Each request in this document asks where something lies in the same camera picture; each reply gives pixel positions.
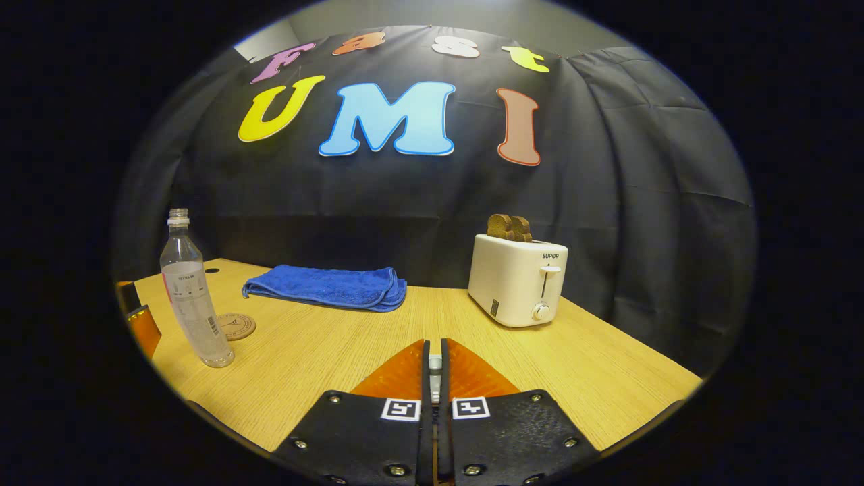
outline blue letter m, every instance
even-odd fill
[[[456,91],[453,85],[424,81],[408,88],[396,103],[387,101],[381,88],[374,83],[345,86],[338,91],[342,107],[330,138],[321,144],[323,156],[346,156],[360,147],[354,138],[354,126],[359,121],[369,148],[379,151],[390,135],[405,121],[401,137],[393,142],[403,154],[446,156],[453,152],[453,142],[444,130],[447,96]]]

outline blue towel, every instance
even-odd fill
[[[369,272],[320,270],[279,265],[243,284],[243,297],[249,294],[284,298],[309,304],[325,304],[346,309],[377,312],[394,310],[405,299],[408,283],[396,276],[392,267]]]

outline black backdrop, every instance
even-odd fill
[[[331,53],[354,35],[384,44]],[[471,39],[480,57],[436,53],[439,35]],[[467,287],[473,236],[492,213],[522,215],[538,240],[569,248],[562,294],[697,374],[742,322],[756,251],[741,162],[707,107],[636,48],[559,57],[533,46],[549,73],[520,67],[518,41],[428,26],[366,29],[315,41],[279,74],[250,81],[270,58],[216,60],[181,88],[143,138],[122,190],[118,279],[159,271],[168,205],[188,207],[206,258],[275,266],[393,266],[410,285]],[[327,78],[296,118],[254,143],[237,130],[252,99]],[[343,86],[374,82],[394,102],[419,81],[455,86],[445,157],[381,151],[323,157]],[[505,109],[496,89],[533,98],[538,166],[497,153]]]

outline bottle label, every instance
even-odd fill
[[[162,277],[177,321],[195,352],[207,359],[224,354],[227,340],[216,323],[204,266],[198,262],[174,263],[162,269]]]

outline white toaster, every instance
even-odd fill
[[[468,294],[507,327],[547,323],[558,310],[566,267],[566,246],[478,234]]]

